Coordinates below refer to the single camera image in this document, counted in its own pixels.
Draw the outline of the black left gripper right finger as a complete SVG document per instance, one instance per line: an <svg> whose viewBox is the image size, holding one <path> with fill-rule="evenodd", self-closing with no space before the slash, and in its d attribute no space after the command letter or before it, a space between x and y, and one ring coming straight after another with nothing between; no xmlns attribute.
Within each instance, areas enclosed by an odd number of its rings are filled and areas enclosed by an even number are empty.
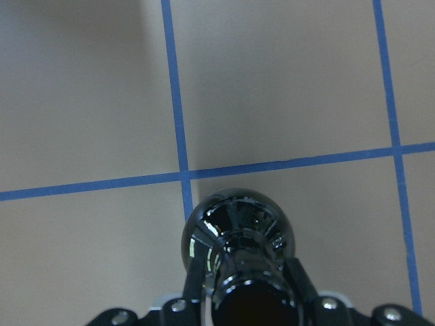
<svg viewBox="0 0 435 326"><path fill-rule="evenodd" d="M295 257L287 258L283 275L294 295L298 325L313 325L313 303L319 294L300 260Z"/></svg>

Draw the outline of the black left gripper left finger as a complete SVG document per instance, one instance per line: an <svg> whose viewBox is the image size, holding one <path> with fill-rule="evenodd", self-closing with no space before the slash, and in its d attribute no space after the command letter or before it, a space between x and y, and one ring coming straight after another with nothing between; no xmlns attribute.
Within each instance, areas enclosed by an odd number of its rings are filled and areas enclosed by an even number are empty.
<svg viewBox="0 0 435 326"><path fill-rule="evenodd" d="M188 315L188 325L206 325L205 308L207 290L205 267L200 258L192 258L188 264L182 300L186 303L183 312Z"/></svg>

